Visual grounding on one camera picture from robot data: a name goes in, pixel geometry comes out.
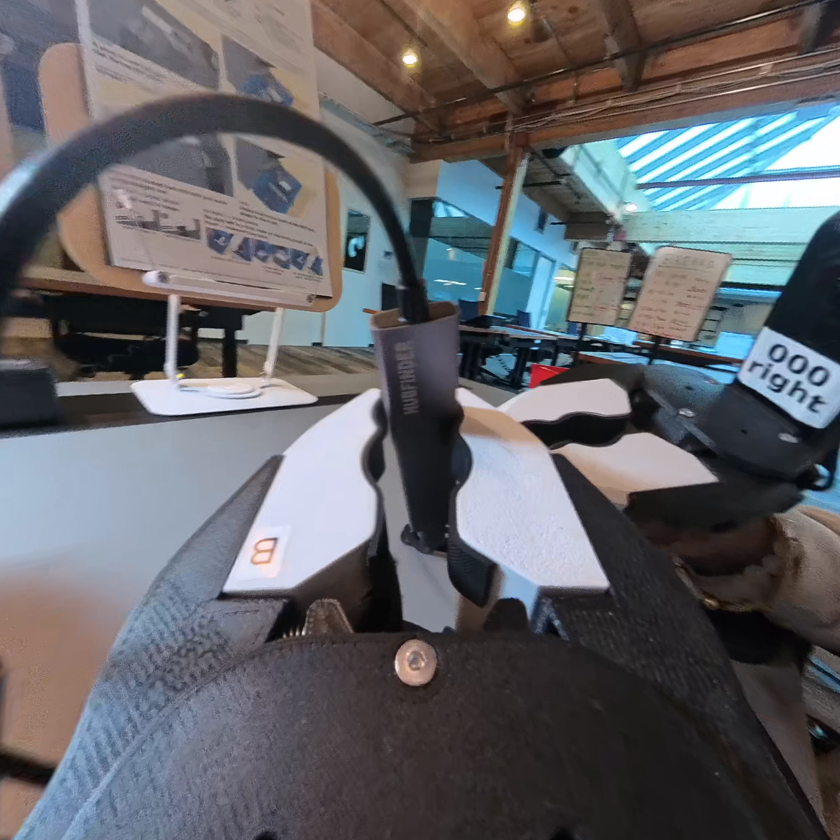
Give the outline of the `glass skylight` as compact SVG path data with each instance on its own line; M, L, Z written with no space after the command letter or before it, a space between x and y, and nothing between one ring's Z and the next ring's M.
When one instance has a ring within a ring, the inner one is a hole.
M688 212L749 206L753 175L838 167L838 102L661 129L616 140L647 208Z

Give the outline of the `person's right forearm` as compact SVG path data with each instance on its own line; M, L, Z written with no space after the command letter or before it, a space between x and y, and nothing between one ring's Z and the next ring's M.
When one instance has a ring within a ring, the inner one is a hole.
M798 506L766 522L769 541L741 569L704 574L682 560L690 587L713 609L757 613L838 655L838 515Z

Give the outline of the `black wall sign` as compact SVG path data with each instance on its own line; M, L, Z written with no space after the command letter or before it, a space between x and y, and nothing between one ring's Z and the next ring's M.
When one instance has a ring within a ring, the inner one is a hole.
M348 209L343 247L343 268L360 273L366 270L371 217L361 211Z

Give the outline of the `black-legged wooden desk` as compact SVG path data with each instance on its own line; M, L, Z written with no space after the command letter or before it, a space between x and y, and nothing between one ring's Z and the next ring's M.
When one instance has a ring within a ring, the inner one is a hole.
M176 369L183 371L200 361L199 333L215 329L222 333L222 373L235 374L236 335L246 317L254 314L256 310L221 305L182 305L175 333ZM168 319L165 300L25 290L16 294L8 317L45 322L53 349L81 378L121 374L135 382L163 372Z

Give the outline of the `person's right hand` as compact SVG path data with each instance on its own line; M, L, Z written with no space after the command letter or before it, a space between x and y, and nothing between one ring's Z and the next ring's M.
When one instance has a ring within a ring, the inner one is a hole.
M725 532L682 532L661 547L694 578L699 588L730 600L770 595L799 570L796 541L775 516L753 519Z

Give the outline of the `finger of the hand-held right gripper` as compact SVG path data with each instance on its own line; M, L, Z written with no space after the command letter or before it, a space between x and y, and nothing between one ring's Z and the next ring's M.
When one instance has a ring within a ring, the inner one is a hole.
M696 456L649 433L627 434L604 446L566 444L556 450L620 508L634 493L718 481Z
M571 445L603 448L631 433L627 391L610 379L542 383L499 407L497 440L559 452Z

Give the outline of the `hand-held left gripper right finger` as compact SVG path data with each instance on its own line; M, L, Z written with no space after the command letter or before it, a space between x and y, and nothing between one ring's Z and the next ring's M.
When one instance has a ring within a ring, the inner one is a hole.
M449 503L448 574L479 607L599 595L609 582L548 447L465 388Z

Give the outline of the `large handwritten whiteboard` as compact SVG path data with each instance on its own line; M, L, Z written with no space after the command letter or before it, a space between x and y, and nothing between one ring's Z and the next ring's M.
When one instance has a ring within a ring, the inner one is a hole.
M731 262L729 253L657 247L626 327L663 340L695 340Z

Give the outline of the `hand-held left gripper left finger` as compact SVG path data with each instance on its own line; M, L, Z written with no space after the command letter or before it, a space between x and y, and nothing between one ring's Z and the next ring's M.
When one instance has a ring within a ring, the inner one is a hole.
M379 486L385 431L382 393L371 388L286 450L228 573L224 599L279 598L300 617L316 601L333 600L353 629L402 627Z

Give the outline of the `white poster stand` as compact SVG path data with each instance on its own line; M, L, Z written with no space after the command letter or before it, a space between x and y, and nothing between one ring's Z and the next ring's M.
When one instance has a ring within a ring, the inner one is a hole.
M197 291L198 279L150 270L143 275L143 283L167 293L164 379L137 381L130 387L148 413L158 417L190 417L306 406L318 400L315 395L275 376L287 303L291 302L288 296L269 292L256 298L260 302L280 304L272 316L266 357L259 376L186 379L178 365L182 294Z

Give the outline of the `wooden pillar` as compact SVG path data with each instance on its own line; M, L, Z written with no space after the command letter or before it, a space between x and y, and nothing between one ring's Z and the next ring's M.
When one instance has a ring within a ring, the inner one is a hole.
M479 315L487 316L495 310L501 273L507 259L513 219L518 199L529 168L530 151L525 140L512 135L507 147L507 157L500 189L496 221L482 275L479 293Z

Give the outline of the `grey charger box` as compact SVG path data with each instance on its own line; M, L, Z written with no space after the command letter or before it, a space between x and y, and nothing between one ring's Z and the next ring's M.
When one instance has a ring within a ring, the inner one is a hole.
M1 359L1 429L59 424L64 420L51 368L41 360Z

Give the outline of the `small handwritten whiteboard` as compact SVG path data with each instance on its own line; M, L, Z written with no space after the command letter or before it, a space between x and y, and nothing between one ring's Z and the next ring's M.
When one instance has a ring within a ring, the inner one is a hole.
M620 315L633 254L610 248L583 248L566 312L568 322L613 327Z

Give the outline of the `wooden backing board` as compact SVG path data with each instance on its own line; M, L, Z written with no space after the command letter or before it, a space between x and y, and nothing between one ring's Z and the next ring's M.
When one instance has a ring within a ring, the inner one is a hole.
M38 82L45 115L47 162L55 168L69 166L70 184L61 187L58 208L49 221L56 221L59 240L86 279L81 291L126 298L159 298L167 293L143 283L138 269L111 265L106 256L106 231L99 200L93 192L98 176L113 164L149 151L156 141L180 139L207 133L250 133L284 140L314 152L315 140L327 137L326 127L279 103L243 97L235 93L193 93L157 99L121 113L114 125L93 123L88 110L82 69L82 50L76 43L47 49L38 69ZM287 287L246 286L201 275L194 270L159 269L173 275L198 279L198 290L184 292L191 303L221 305L248 310L269 310L279 303L257 301L269 292L288 296L287 309L325 313L339 304L343 292L342 216L337 177L324 173L325 244L323 266L331 279L327 296L311 290Z

